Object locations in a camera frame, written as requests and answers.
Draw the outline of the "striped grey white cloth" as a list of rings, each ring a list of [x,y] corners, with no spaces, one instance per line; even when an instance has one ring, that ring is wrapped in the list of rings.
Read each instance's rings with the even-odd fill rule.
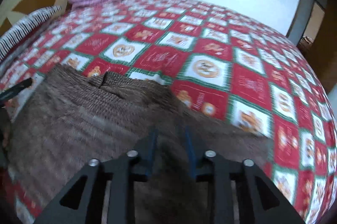
[[[37,9],[18,20],[1,36],[1,63],[24,41],[30,38],[45,22],[62,10],[60,5]]]

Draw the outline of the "red white checkered bedspread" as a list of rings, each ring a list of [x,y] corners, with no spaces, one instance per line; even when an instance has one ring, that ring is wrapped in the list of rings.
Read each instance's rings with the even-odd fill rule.
[[[124,0],[59,17],[1,77],[39,84],[57,63],[171,87],[192,110],[273,139],[267,175],[306,223],[336,199],[336,121],[328,96],[281,33],[195,0]]]

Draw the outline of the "brown knitted sweater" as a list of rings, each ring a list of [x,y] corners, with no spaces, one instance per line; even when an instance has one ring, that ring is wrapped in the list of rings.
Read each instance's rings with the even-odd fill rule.
[[[86,78],[56,65],[14,121],[9,162],[45,207],[92,158],[116,159],[157,129],[154,173],[135,187],[137,223],[207,223],[206,188],[189,178],[182,131],[234,161],[266,163],[271,140],[189,109],[167,86],[117,73]]]

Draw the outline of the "brown wooden door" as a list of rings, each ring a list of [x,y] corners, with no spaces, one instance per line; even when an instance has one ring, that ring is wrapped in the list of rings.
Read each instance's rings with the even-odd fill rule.
[[[318,5],[324,12],[317,35],[310,46],[301,46],[300,39]],[[326,92],[336,85],[336,0],[299,0],[298,7],[287,32],[288,39],[300,48],[305,59],[320,80]]]

